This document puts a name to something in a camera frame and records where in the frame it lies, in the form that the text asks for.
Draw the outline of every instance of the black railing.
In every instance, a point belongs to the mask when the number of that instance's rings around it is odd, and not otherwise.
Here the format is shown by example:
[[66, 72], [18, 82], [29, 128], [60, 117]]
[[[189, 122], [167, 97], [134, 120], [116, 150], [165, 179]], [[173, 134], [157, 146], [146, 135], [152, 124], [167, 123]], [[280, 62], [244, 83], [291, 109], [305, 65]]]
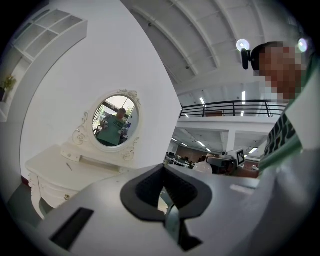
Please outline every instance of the black railing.
[[281, 115], [288, 102], [284, 100], [232, 100], [181, 106], [180, 118], [186, 117], [257, 117]]

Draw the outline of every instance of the white robot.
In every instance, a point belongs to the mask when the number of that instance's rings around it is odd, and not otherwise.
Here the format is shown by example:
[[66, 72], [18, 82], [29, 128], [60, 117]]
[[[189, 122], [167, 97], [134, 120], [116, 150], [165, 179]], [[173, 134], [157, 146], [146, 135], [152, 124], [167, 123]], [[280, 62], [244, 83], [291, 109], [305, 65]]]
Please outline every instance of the white robot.
[[198, 162], [193, 169], [208, 174], [230, 175], [244, 162], [245, 154], [241, 148], [228, 152], [224, 151], [219, 157], [212, 157], [211, 154], [208, 154], [205, 161]]

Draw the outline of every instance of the white ceiling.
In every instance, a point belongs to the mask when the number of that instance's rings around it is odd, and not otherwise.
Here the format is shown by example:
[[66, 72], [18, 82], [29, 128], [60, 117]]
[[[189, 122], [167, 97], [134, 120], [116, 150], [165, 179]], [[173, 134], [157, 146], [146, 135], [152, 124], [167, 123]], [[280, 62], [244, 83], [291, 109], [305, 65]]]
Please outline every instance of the white ceiling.
[[[177, 140], [177, 143], [184, 147], [184, 143], [188, 148], [207, 152], [206, 149], [211, 150], [213, 153], [221, 153], [226, 150], [228, 143], [228, 131], [224, 130], [201, 130], [201, 129], [180, 129], [175, 128], [172, 137]], [[253, 148], [258, 148], [250, 157], [259, 158], [265, 150], [265, 141], [268, 135], [263, 133], [236, 133], [234, 141], [234, 149], [243, 149], [244, 154], [248, 155]]]
[[[239, 39], [250, 49], [270, 41], [296, 44], [301, 28], [272, 0], [121, 0], [157, 50], [182, 106], [241, 100], [277, 99], [263, 77], [242, 68]], [[223, 151], [228, 133], [175, 129], [173, 137], [189, 147]], [[247, 154], [265, 134], [237, 134], [235, 148]], [[253, 157], [263, 154], [259, 148]]]

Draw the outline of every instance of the dressing table drawer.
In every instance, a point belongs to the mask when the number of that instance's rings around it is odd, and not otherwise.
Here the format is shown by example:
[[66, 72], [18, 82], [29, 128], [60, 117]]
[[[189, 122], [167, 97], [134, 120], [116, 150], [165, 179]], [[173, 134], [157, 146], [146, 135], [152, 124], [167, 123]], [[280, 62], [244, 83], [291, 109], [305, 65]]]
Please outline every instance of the dressing table drawer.
[[78, 192], [55, 186], [39, 177], [41, 197], [53, 208], [57, 208]]

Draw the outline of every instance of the oval mirror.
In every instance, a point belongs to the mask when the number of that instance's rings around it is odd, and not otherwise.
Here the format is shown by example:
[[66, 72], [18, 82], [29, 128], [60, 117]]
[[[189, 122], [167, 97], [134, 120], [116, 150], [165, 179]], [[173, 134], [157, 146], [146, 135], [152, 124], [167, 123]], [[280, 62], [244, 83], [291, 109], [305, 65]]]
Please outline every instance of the oval mirror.
[[125, 143], [135, 133], [139, 114], [134, 102], [126, 96], [107, 98], [95, 111], [92, 131], [106, 147]]

